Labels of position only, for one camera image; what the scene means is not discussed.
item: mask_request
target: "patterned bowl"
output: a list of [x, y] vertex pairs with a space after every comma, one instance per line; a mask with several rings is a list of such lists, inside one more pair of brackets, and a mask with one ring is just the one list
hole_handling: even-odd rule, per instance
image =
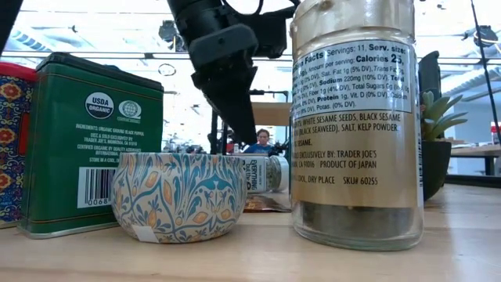
[[247, 197], [238, 157], [206, 154], [121, 154], [111, 206], [131, 237], [187, 243], [229, 232]]

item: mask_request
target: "person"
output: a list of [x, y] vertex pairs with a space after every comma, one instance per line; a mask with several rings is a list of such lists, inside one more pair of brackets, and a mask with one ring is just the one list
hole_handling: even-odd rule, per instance
[[269, 131], [266, 129], [259, 129], [258, 142], [249, 146], [244, 153], [246, 154], [267, 154], [272, 150], [273, 146], [268, 144]]

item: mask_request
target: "ceiling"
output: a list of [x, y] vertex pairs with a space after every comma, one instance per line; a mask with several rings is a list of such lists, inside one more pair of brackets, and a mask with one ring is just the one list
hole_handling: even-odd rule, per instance
[[[258, 0], [228, 2], [241, 13], [252, 13], [258, 5]], [[291, 4], [287, 0], [265, 0], [263, 12], [289, 5]], [[440, 52], [441, 58], [479, 57], [478, 47], [473, 40], [462, 40], [464, 32], [474, 27], [470, 0], [415, 1], [415, 5], [418, 57], [426, 56], [434, 50]], [[494, 31], [501, 31], [501, 1], [475, 0], [475, 5], [479, 24], [491, 25]], [[79, 56], [93, 58], [91, 60], [97, 63], [113, 64], [123, 71], [161, 81], [166, 90], [178, 93], [164, 102], [165, 109], [169, 109], [166, 111], [166, 118], [171, 119], [172, 125], [179, 125], [176, 130], [192, 132], [186, 133], [189, 136], [187, 139], [197, 138], [204, 134], [202, 129], [197, 131], [194, 128], [203, 128], [203, 132], [208, 130], [211, 109], [201, 92], [193, 87], [190, 77], [193, 67], [187, 54], [176, 52], [172, 42], [160, 38], [159, 27], [164, 20], [172, 20], [166, 0], [24, 0], [5, 48], [7, 56], [2, 59], [34, 67], [41, 59], [32, 56], [45, 54], [26, 52], [86, 52]], [[254, 89], [291, 88], [290, 72], [287, 73], [292, 64], [290, 39], [288, 46], [280, 60], [256, 61], [259, 71], [254, 80]], [[140, 54], [145, 52], [159, 55], [155, 60], [139, 59], [143, 58]], [[488, 56], [498, 55], [496, 48], [490, 48]], [[464, 62], [456, 60], [455, 64], [441, 65], [444, 92], [471, 79], [465, 75], [479, 68], [478, 65]], [[163, 76], [159, 73], [159, 66], [166, 63], [176, 69], [175, 75]], [[501, 90], [501, 77], [497, 76], [493, 80], [495, 87], [499, 86]], [[474, 96], [485, 91], [485, 83], [471, 86], [460, 93]], [[273, 97], [253, 99], [273, 100]], [[478, 98], [468, 103], [488, 103], [488, 99]], [[199, 105], [196, 112], [192, 109], [193, 105]]]

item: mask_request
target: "glass jar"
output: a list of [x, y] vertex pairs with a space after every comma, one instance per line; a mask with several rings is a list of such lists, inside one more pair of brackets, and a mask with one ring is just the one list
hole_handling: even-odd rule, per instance
[[289, 164], [284, 157], [240, 156], [248, 193], [280, 192], [289, 187]]
[[423, 234], [413, 0], [304, 0], [290, 33], [295, 230], [411, 248]]

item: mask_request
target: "jar lid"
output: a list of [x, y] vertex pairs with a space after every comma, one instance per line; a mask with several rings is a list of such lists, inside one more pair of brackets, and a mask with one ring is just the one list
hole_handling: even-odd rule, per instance
[[15, 63], [0, 62], [0, 75], [20, 78], [25, 81], [37, 81], [37, 73], [34, 69], [23, 67]]
[[280, 178], [280, 184], [279, 184], [279, 191], [283, 191], [287, 188], [289, 188], [289, 163], [287, 162], [287, 159], [285, 157], [278, 157], [275, 156], [277, 160], [279, 160], [280, 163], [280, 175], [282, 176]]

